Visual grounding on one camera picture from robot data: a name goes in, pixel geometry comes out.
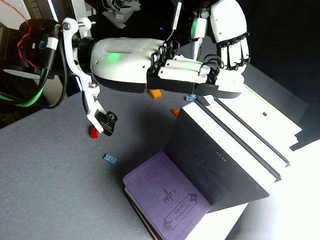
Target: gray table surface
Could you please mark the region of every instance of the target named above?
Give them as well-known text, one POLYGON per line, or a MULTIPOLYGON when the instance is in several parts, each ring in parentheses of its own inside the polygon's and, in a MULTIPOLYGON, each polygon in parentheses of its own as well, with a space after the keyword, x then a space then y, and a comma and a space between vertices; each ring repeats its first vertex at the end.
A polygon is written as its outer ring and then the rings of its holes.
MULTIPOLYGON (((202 54, 214 48, 205 43, 202 54)), ((244 76, 270 81, 253 66, 244 76)), ((0 239, 151 239, 123 194, 122 177, 164 148, 175 121, 170 109, 186 103, 186 94, 162 92, 154 100, 101 88, 99 101, 118 116, 111 137, 91 139, 79 93, 1 129, 0 239), (105 161, 105 153, 117 162, 105 161)))

